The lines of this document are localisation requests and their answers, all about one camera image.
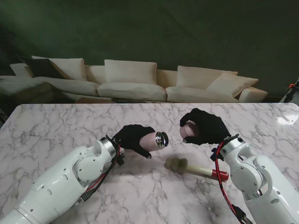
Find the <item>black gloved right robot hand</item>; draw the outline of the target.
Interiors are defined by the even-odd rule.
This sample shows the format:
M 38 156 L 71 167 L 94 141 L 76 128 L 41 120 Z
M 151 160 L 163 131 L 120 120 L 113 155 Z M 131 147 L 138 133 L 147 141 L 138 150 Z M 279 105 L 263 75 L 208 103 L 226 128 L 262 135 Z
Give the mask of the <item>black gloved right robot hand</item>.
M 180 119 L 180 126 L 183 127 L 187 121 L 195 123 L 198 135 L 185 137 L 183 139 L 185 143 L 192 143 L 198 146 L 202 144 L 220 144 L 226 138 L 231 137 L 220 117 L 198 108 L 193 108 L 190 112 L 186 113 Z

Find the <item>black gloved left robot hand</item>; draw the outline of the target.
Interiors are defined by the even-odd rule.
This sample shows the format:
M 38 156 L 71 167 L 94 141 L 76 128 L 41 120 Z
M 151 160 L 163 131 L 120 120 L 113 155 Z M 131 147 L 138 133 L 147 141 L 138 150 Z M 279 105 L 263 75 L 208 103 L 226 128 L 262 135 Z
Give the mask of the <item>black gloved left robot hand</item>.
M 152 127 L 144 127 L 139 124 L 126 125 L 114 135 L 115 141 L 123 149 L 130 149 L 139 155 L 151 159 L 151 154 L 140 145 L 140 140 L 147 134 L 154 133 Z

